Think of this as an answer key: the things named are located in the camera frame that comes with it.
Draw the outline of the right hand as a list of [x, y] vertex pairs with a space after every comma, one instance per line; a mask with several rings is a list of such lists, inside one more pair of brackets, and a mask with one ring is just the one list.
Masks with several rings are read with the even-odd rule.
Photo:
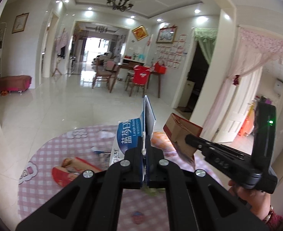
[[246, 201], [250, 206], [251, 212], [262, 221], [269, 216], [271, 212], [271, 195], [269, 193], [255, 189], [245, 189], [233, 180], [228, 182], [229, 193]]

